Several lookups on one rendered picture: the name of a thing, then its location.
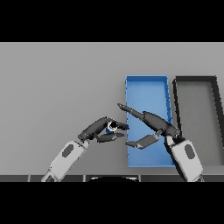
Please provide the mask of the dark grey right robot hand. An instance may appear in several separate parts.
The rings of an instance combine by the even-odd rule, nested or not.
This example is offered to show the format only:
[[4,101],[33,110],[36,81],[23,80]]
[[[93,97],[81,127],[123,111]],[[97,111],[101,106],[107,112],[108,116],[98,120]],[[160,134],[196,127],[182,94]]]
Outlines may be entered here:
[[153,114],[148,111],[138,112],[134,108],[118,103],[118,107],[125,112],[130,113],[135,118],[138,118],[141,122],[146,124],[149,128],[155,131],[154,134],[142,137],[137,141],[128,141],[125,144],[127,146],[142,150],[159,140],[159,136],[178,138],[180,136],[180,130],[167,122],[164,118]]

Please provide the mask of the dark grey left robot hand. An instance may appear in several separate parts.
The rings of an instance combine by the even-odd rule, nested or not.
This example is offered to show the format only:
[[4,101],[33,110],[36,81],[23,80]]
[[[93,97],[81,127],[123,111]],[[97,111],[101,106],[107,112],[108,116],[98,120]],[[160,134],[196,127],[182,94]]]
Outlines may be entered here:
[[106,132],[106,127],[109,122],[116,122],[117,128],[119,130],[128,130],[130,127],[126,123],[118,122],[117,120],[110,117],[102,117],[90,124],[86,129],[84,129],[78,138],[84,143],[86,140],[96,139],[98,143],[106,143],[115,141],[119,137],[123,137],[123,133],[111,133]]

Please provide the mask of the blue pipe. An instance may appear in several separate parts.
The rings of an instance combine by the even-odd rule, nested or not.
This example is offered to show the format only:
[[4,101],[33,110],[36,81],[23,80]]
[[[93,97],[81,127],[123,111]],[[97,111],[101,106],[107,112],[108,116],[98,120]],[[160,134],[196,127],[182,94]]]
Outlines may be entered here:
[[116,122],[109,122],[108,126],[106,127],[106,132],[108,134],[114,133],[117,130]]

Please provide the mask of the blue bin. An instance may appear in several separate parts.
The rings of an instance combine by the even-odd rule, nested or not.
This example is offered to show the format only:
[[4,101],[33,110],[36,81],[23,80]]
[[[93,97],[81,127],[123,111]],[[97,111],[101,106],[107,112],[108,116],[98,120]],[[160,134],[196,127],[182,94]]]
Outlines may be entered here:
[[[172,107],[168,77],[166,75],[127,75],[126,80],[126,105],[139,111],[148,111],[161,116],[172,123]],[[146,124],[126,113],[126,123],[129,125],[127,139],[137,141],[146,135],[154,134]],[[128,147],[128,167],[173,167],[171,156],[164,146],[165,138],[139,150]]]

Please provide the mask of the dark grey bin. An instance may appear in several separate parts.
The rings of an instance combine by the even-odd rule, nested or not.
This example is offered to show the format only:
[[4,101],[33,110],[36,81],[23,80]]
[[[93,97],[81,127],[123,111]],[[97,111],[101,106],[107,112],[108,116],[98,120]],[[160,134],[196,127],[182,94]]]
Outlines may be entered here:
[[215,75],[176,76],[172,82],[176,121],[208,176],[224,176],[224,113]]

